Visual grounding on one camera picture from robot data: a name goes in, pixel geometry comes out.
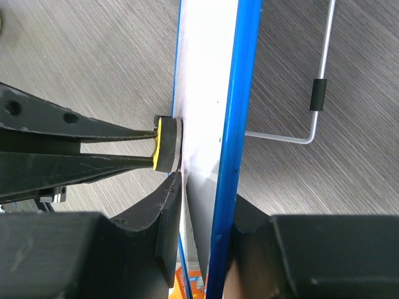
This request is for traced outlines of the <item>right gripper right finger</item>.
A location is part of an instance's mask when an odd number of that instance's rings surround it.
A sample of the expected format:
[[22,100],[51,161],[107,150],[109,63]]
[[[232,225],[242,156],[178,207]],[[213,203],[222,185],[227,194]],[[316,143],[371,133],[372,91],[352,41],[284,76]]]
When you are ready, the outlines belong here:
[[274,298],[274,244],[269,219],[237,196],[231,232],[230,298]]

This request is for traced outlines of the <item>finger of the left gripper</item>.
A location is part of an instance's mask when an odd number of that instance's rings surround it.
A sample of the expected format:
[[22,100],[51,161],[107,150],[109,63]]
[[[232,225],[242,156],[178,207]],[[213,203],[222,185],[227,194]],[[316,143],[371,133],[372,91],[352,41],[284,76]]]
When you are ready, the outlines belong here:
[[20,201],[41,190],[92,183],[152,167],[152,158],[142,156],[2,152],[1,202]]
[[133,130],[83,116],[1,83],[1,128],[82,143],[153,139],[155,130]]

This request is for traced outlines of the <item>yellow whiteboard eraser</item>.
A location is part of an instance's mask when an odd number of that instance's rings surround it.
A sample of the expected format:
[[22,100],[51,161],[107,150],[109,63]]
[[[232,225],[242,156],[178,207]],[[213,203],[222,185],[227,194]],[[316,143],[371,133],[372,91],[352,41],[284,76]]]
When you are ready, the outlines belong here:
[[156,115],[155,150],[153,170],[172,173],[180,170],[183,145],[183,120],[170,116]]

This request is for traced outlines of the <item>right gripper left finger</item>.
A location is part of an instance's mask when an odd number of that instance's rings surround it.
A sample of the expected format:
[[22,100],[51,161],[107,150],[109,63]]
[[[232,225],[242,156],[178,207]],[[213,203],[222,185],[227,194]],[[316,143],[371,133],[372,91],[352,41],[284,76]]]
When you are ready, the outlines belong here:
[[111,218],[127,236],[126,259],[145,270],[161,273],[167,287],[174,284],[182,202],[182,176],[171,173],[151,194]]

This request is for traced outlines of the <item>blue framed whiteboard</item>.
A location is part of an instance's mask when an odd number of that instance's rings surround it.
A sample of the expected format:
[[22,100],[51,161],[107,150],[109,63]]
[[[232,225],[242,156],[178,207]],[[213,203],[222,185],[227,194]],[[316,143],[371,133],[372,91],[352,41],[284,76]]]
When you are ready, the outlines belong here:
[[172,114],[183,120],[178,242],[186,294],[222,298],[261,1],[182,1]]

